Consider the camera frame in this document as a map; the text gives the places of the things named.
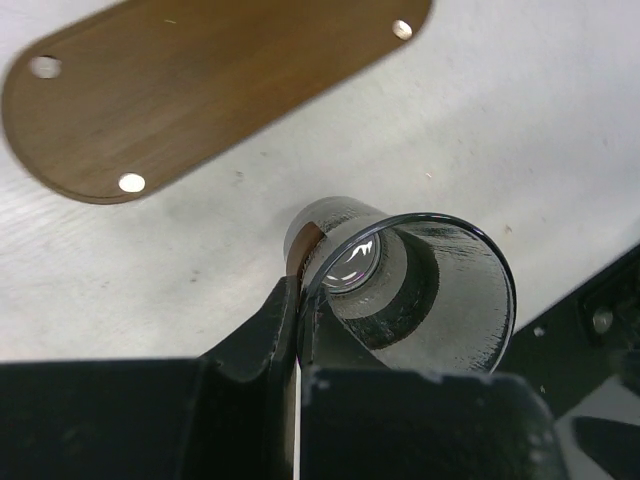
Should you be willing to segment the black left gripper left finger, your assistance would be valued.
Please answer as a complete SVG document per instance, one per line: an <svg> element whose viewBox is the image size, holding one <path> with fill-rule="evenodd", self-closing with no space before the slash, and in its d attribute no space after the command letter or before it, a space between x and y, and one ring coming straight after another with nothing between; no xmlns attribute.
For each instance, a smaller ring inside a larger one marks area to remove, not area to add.
<svg viewBox="0 0 640 480"><path fill-rule="evenodd" d="M5 479L289 479L298 284L196 358L5 363Z"/></svg>

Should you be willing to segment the dark glass cup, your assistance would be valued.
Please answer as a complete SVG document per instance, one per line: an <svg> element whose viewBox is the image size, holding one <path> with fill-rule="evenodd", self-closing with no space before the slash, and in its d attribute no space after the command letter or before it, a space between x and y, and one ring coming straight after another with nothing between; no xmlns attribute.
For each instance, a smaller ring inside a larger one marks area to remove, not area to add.
<svg viewBox="0 0 640 480"><path fill-rule="evenodd" d="M464 220L326 197L295 216L283 252L300 281L302 366L491 372L507 350L514 278Z"/></svg>

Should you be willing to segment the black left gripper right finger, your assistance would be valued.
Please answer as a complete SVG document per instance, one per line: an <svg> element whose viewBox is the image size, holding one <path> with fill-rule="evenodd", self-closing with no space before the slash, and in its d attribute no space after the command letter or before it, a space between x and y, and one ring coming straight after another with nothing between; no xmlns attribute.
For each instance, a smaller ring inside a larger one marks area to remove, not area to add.
<svg viewBox="0 0 640 480"><path fill-rule="evenodd" d="M551 412L524 379L376 368L327 302L303 321L301 478L568 478Z"/></svg>

